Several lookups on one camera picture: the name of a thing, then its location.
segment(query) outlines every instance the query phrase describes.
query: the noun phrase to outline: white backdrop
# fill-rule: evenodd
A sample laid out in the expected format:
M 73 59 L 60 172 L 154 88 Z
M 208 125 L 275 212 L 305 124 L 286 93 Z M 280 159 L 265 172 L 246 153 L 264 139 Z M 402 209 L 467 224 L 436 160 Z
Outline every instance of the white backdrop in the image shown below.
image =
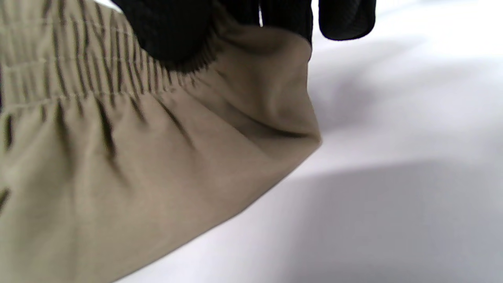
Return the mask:
M 503 282 L 502 4 L 378 3 L 362 40 L 315 33 L 322 148 L 118 283 Z

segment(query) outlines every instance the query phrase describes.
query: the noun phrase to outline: beige garment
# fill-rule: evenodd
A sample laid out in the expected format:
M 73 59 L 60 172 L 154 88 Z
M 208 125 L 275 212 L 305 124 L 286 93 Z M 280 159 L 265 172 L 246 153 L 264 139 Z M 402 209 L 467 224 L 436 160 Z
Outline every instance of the beige garment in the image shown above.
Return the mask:
M 198 55 L 214 60 L 185 75 L 90 0 L 1 0 L 0 40 L 2 283 L 113 282 L 243 211 L 320 143 L 307 41 L 219 5 Z

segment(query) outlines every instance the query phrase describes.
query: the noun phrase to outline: stitching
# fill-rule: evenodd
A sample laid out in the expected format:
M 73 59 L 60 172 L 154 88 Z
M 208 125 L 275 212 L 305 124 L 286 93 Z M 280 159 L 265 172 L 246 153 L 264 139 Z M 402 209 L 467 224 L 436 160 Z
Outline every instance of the stitching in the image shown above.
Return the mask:
M 29 102 L 29 103 L 9 104 L 9 105 L 6 105 L 5 111 L 20 109 L 20 108 L 28 108 L 28 107 L 32 107 L 32 106 L 46 105 L 46 104 L 52 103 L 55 100 L 66 99 L 66 98 L 80 98 L 80 97 L 85 97 L 85 96 L 99 96 L 99 95 L 106 95 L 106 96 L 126 95 L 131 98 L 136 98 L 137 96 L 142 96 L 142 95 L 146 95 L 146 94 L 150 94 L 150 95 L 153 95 L 156 97 L 156 96 L 159 96 L 162 94 L 171 93 L 173 91 L 174 91 L 173 89 L 171 89 L 171 90 L 158 90 L 158 91 L 156 91 L 155 94 L 151 93 L 151 92 L 132 93 L 132 92 L 100 92 L 100 91 L 85 92 L 85 93 L 69 93 L 69 94 L 58 95 L 58 96 L 45 98 L 45 99 L 38 100 L 38 101 Z
M 132 60 L 125 60 L 120 57 L 102 57 L 98 56 L 99 59 L 104 59 L 104 60 L 111 60 L 113 62 L 121 62 L 121 63 L 128 63 L 128 64 L 142 64 L 144 61 L 132 61 Z M 30 67 L 33 65 L 37 64 L 49 64 L 49 63 L 55 63 L 55 62 L 68 62 L 68 61 L 77 61 L 77 60 L 85 60 L 86 56 L 81 55 L 81 56 L 76 56 L 76 57 L 63 57 L 63 56 L 58 56 L 58 57 L 53 57 L 53 58 L 47 58 L 47 59 L 40 59 L 38 61 L 30 61 L 30 62 L 23 62 L 23 63 L 17 63 L 14 66 L 3 66 L 6 71 L 11 71 L 14 72 L 17 69 L 25 68 L 25 67 Z
M 103 30 L 110 30 L 113 32 L 117 33 L 122 33 L 127 36 L 134 37 L 134 34 L 125 30 L 121 30 L 118 28 L 114 27 L 105 27 L 99 24 L 96 24 L 94 22 L 90 21 L 76 21 L 76 20 L 71 20 L 71 19 L 64 19 L 60 21 L 50 21 L 50 20 L 39 20 L 39 21 L 29 21 L 29 22 L 17 22 L 17 23 L 9 23 L 8 25 L 5 25 L 0 28 L 0 32 L 5 31 L 7 29 L 13 30 L 13 29 L 18 29 L 18 28 L 33 28 L 36 26 L 43 26 L 43 25 L 55 25 L 55 24 L 60 24 L 61 26 L 67 26 L 67 24 L 84 24 L 84 25 L 91 25 Z

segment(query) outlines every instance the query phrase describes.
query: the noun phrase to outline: gloved hand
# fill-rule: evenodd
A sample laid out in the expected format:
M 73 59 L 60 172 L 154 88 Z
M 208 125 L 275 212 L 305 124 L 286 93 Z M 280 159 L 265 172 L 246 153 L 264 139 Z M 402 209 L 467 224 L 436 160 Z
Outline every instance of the gloved hand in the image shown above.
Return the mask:
M 140 46 L 172 62 L 189 58 L 205 40 L 213 0 L 112 0 L 124 12 Z M 274 26 L 311 43 L 311 0 L 219 0 L 241 24 Z M 331 40 L 361 38 L 374 28 L 376 0 L 319 0 L 319 25 Z
M 312 38 L 311 0 L 220 0 L 241 24 L 275 26 Z M 331 40 L 352 40 L 369 34 L 375 24 L 376 0 L 319 0 L 319 26 Z

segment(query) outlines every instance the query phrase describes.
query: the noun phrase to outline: glove finger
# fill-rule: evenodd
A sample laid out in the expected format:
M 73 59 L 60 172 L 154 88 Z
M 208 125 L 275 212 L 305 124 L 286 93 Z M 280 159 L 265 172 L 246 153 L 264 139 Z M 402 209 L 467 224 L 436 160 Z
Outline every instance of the glove finger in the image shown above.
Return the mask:
M 311 0 L 261 0 L 263 26 L 286 29 L 311 43 L 313 12 Z
M 203 44 L 213 11 L 210 0 L 112 0 L 126 16 L 141 48 L 162 61 L 180 62 Z
M 369 34 L 376 21 L 376 0 L 319 0 L 319 28 L 331 40 L 352 40 Z
M 259 0 L 220 0 L 227 11 L 242 25 L 260 25 Z

